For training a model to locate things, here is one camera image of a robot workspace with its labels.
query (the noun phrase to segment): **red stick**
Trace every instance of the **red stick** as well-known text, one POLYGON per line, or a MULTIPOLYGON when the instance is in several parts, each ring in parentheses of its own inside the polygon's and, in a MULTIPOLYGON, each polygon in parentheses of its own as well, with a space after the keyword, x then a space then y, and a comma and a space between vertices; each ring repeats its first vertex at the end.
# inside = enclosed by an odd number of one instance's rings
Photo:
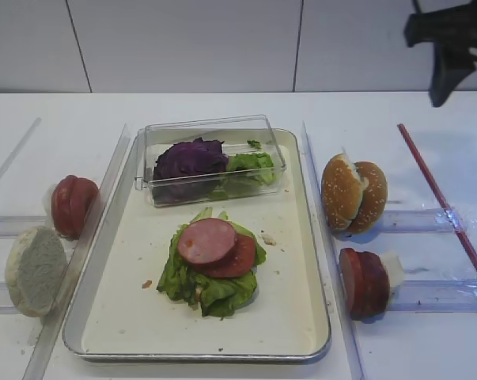
MULTIPOLYGON (((407 146, 411 150, 411 153, 414 156, 414 160, 418 163, 418 166, 421 169, 423 176, 425 176, 428 185, 431 187, 431 191, 437 198, 438 203, 441 205, 442 208, 449 209, 449 203, 445 199, 444 194, 442 194, 442 190, 440 190, 440 188, 438 187, 435 178, 433 178, 430 170, 428 169, 428 166, 426 166, 426 163, 422 159, 418 148, 415 146, 414 141, 412 141, 412 138, 409 135, 409 132, 407 132, 407 129, 403 124, 398 124, 398 129, 399 133, 402 134, 403 139, 407 143, 407 146)), ((452 225, 455 227, 456 236, 458 237, 458 239, 460 239, 461 245, 465 249, 468 258, 470 259, 472 265, 474 265, 474 268, 477 271, 477 252, 475 251, 474 246, 468 239, 468 236, 465 232, 457 230, 456 226, 454 225, 454 222, 452 222, 452 225)))

